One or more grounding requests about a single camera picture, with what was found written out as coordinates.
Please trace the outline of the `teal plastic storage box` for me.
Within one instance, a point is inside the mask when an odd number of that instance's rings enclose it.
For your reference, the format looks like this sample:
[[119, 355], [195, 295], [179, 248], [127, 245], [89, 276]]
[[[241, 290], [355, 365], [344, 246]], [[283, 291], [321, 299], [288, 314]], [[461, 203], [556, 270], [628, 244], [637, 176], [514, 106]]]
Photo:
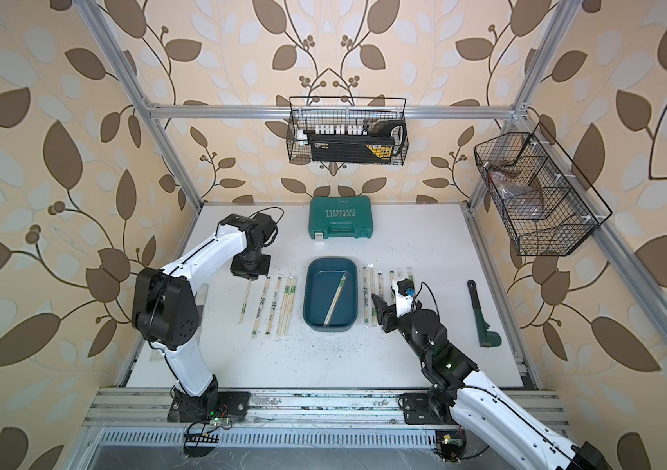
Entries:
[[[347, 280], [333, 313], [331, 323], [323, 327], [330, 303], [341, 276]], [[316, 258], [309, 266], [305, 281], [302, 317], [314, 331], [341, 333], [349, 330], [358, 316], [358, 269], [349, 258]]]

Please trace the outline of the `chopsticks pair green band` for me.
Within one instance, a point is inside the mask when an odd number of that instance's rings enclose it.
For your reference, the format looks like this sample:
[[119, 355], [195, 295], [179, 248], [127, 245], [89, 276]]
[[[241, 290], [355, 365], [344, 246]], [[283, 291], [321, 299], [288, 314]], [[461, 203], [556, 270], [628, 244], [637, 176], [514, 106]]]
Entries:
[[267, 324], [266, 324], [265, 335], [264, 335], [265, 337], [270, 337], [271, 336], [275, 314], [276, 314], [277, 309], [278, 309], [277, 305], [278, 305], [280, 293], [283, 291], [283, 289], [282, 289], [283, 288], [283, 285], [282, 285], [283, 281], [284, 281], [284, 277], [279, 275], [277, 277], [276, 287], [275, 287], [275, 291], [274, 291], [274, 295], [273, 295], [273, 299], [272, 299], [272, 304], [271, 304], [271, 307], [270, 307], [269, 318], [268, 318], [268, 321], [267, 321]]

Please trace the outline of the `chopsticks pair panda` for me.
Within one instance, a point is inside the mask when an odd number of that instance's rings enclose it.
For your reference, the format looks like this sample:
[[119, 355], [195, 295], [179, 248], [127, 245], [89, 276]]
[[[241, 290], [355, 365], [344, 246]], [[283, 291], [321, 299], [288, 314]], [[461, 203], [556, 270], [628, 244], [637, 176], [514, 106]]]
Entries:
[[362, 294], [363, 294], [363, 323], [366, 327], [371, 324], [371, 307], [370, 307], [370, 285], [369, 285], [369, 267], [365, 264], [362, 267]]

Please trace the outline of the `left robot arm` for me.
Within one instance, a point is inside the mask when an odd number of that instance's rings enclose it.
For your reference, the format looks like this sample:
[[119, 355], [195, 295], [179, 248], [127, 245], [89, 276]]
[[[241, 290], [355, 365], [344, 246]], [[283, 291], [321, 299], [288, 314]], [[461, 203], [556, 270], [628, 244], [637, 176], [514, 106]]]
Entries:
[[202, 419], [218, 407], [218, 380], [200, 351], [202, 313], [196, 303], [200, 286], [224, 264], [231, 274], [254, 281], [267, 275], [278, 221], [265, 211], [231, 213], [206, 240], [162, 268], [143, 268], [136, 276], [131, 323], [164, 357], [177, 380], [179, 409], [196, 409]]

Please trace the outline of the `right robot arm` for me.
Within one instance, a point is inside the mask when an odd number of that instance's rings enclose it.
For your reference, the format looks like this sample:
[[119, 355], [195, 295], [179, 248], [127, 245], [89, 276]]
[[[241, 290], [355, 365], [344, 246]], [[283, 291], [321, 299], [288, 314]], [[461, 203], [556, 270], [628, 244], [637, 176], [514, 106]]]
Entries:
[[478, 365], [450, 343], [448, 330], [431, 309], [399, 315], [397, 305], [372, 295], [378, 323], [397, 331], [416, 354], [433, 385], [429, 410], [445, 413], [472, 431], [515, 469], [608, 469], [592, 444], [581, 446], [543, 424], [497, 387]]

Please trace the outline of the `chopsticks pair box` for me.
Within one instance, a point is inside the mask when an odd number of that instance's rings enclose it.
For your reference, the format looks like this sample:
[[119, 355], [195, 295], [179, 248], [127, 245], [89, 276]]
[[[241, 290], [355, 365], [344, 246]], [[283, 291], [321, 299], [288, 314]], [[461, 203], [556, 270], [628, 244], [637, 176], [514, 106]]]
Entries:
[[333, 295], [333, 299], [330, 303], [327, 315], [322, 325], [323, 327], [328, 327], [331, 323], [332, 317], [335, 312], [335, 308], [337, 307], [337, 303], [339, 302], [339, 298], [341, 297], [341, 292], [343, 291], [346, 280], [347, 280], [347, 273], [344, 273], [341, 276], [341, 280], [339, 280], [339, 285], [337, 285], [337, 290], [335, 290], [335, 295]]
[[249, 294], [251, 293], [251, 288], [252, 288], [253, 281], [249, 280], [247, 282], [247, 287], [245, 287], [245, 295], [243, 295], [243, 303], [241, 307], [241, 312], [240, 312], [240, 319], [239, 323], [243, 323], [243, 320], [245, 319], [245, 313], [247, 312], [247, 304], [249, 303]]

